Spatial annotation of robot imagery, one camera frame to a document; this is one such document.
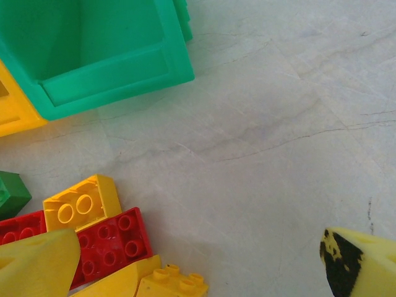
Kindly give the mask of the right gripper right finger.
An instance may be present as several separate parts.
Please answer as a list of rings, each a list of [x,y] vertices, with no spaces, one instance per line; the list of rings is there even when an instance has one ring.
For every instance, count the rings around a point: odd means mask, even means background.
[[[319,251],[334,297],[396,297],[396,241],[331,227]]]

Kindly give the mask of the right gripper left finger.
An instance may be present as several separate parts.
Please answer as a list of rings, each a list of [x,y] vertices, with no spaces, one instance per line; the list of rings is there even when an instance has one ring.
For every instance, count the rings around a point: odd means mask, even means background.
[[[67,297],[80,260],[72,229],[0,246],[0,297]]]

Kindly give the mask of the red lego brick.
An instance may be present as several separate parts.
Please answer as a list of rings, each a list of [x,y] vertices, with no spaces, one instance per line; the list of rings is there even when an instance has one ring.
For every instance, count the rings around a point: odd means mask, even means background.
[[[42,210],[3,220],[0,221],[0,246],[46,232]]]
[[[71,284],[72,290],[153,256],[138,207],[82,230],[77,237],[80,261]]]

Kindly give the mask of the green lego brick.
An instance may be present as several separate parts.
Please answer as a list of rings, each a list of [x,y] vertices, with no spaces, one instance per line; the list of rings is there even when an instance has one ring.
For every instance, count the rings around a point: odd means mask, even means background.
[[[14,218],[31,198],[19,174],[0,171],[0,221]]]

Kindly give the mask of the yellow curved lego brick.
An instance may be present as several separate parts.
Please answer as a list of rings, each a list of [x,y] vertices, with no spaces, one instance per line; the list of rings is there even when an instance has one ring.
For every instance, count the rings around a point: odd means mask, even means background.
[[[138,260],[70,297],[136,297],[140,281],[160,267],[159,255]]]

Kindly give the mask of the yellow plastic bin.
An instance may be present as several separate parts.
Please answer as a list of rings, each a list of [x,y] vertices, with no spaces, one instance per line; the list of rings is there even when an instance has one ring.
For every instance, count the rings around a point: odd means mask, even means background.
[[[47,123],[0,60],[0,137]]]

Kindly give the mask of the green plastic bin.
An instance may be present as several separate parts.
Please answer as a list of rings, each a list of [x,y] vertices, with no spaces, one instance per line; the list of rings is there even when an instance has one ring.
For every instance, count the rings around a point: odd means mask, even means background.
[[[0,60],[56,120],[183,84],[186,0],[0,0]]]

